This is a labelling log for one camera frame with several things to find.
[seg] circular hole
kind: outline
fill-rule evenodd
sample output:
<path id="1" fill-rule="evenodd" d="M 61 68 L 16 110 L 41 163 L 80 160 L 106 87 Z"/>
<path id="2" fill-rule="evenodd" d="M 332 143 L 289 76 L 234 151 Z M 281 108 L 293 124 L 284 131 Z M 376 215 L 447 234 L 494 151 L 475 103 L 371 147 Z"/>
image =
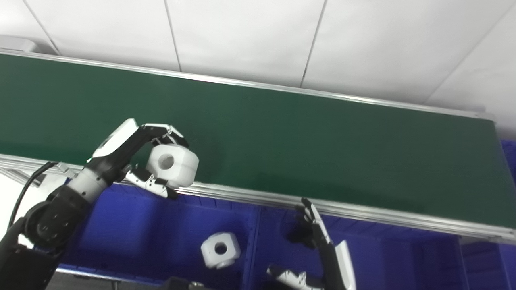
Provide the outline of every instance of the circular hole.
<path id="1" fill-rule="evenodd" d="M 174 165 L 174 157 L 172 155 L 164 154 L 158 159 L 158 165 L 161 169 L 167 170 Z"/>
<path id="2" fill-rule="evenodd" d="M 228 248 L 224 243 L 216 243 L 215 244 L 215 252 L 219 255 L 222 255 L 228 251 Z"/>

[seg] metal frame edge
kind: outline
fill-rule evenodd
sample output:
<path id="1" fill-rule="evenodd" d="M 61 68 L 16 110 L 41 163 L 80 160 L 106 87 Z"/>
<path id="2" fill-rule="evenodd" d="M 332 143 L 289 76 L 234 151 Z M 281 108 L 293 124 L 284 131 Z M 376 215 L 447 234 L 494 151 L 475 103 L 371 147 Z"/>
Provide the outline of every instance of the metal frame edge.
<path id="1" fill-rule="evenodd" d="M 45 162 L 45 160 L 40 159 L 0 154 L 0 167 L 4 168 L 34 171 L 41 167 Z M 82 169 L 82 166 L 78 165 L 68 166 L 72 170 L 79 171 Z M 65 175 L 55 167 L 49 169 L 47 173 Z M 127 181 L 122 181 L 122 183 L 132 185 Z M 293 208 L 293 206 L 295 204 L 299 204 L 301 200 L 301 197 L 297 196 L 282 195 L 272 192 L 216 184 L 204 184 L 200 182 L 195 182 L 193 185 L 187 188 L 180 188 L 178 191 L 187 195 L 196 195 L 235 202 L 283 208 Z M 461 236 L 476 237 L 496 243 L 516 244 L 516 230 L 511 228 L 387 210 L 365 205 L 356 205 L 312 198 L 310 200 L 314 203 L 314 205 L 317 206 L 317 209 L 322 214 L 400 225 L 403 227 L 431 230 Z"/>

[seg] black cable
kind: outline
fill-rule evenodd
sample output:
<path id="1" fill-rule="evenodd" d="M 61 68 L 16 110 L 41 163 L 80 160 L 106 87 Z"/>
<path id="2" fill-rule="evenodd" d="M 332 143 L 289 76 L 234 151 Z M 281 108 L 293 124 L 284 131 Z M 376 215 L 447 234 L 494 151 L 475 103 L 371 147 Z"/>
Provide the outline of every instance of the black cable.
<path id="1" fill-rule="evenodd" d="M 18 213 L 18 208 L 20 208 L 20 204 L 22 203 L 22 199 L 25 196 L 25 192 L 29 188 L 30 184 L 36 178 L 38 178 L 38 176 L 40 176 L 42 173 L 44 173 L 47 169 L 52 168 L 52 167 L 54 167 L 57 164 L 58 164 L 58 162 L 49 161 L 49 162 L 43 164 L 43 166 L 38 168 L 38 170 L 36 170 L 30 176 L 30 178 L 27 181 L 27 183 L 25 183 L 25 186 L 23 186 L 22 191 L 20 192 L 20 195 L 18 196 L 18 199 L 16 200 L 16 203 L 14 204 L 14 208 L 12 209 L 11 218 L 9 219 L 9 226 L 7 227 L 7 230 L 9 230 L 9 228 L 14 224 L 14 219 L 16 218 L 16 213 Z"/>

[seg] blue crate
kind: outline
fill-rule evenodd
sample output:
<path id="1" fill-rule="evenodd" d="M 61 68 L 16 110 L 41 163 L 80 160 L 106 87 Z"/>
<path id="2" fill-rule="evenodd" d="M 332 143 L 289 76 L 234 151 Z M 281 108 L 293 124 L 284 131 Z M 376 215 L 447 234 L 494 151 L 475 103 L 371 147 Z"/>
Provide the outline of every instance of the blue crate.
<path id="1" fill-rule="evenodd" d="M 267 275 L 269 264 L 322 275 L 317 251 L 285 238 L 295 216 L 294 210 L 196 196 L 170 201 L 114 185 L 78 229 L 61 267 L 156 285 L 178 276 L 219 290 L 285 289 Z M 476 244 L 461 246 L 451 234 L 323 219 L 335 243 L 348 242 L 358 290 L 510 289 L 516 275 L 509 273 L 516 268 L 510 246 L 486 243 L 491 256 L 484 269 L 486 261 L 472 250 Z M 201 244 L 221 231 L 235 233 L 242 255 L 227 268 L 207 269 Z"/>

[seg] robotic hand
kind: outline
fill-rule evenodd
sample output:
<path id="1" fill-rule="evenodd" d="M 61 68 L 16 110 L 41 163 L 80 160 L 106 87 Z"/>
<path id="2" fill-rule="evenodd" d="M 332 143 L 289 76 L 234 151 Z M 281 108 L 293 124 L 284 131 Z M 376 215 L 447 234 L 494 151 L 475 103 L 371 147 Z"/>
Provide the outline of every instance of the robotic hand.
<path id="1" fill-rule="evenodd" d="M 303 231 L 295 234 L 296 239 L 310 248 L 319 249 L 324 278 L 313 278 L 306 272 L 296 273 L 277 265 L 270 265 L 267 273 L 277 281 L 298 290 L 356 290 L 346 241 L 334 247 L 315 206 L 306 198 L 302 198 L 301 202 L 303 206 L 297 206 L 296 210 L 302 213 L 300 220 Z"/>
<path id="2" fill-rule="evenodd" d="M 147 169 L 130 161 L 147 142 L 154 145 Z M 43 290 L 54 274 L 66 244 L 91 210 L 100 193 L 127 178 L 135 185 L 166 198 L 174 188 L 193 183 L 199 160 L 181 133 L 166 124 L 123 122 L 95 150 L 84 168 L 68 184 L 18 219 L 0 241 L 0 289 Z M 18 244 L 26 236 L 33 249 Z"/>

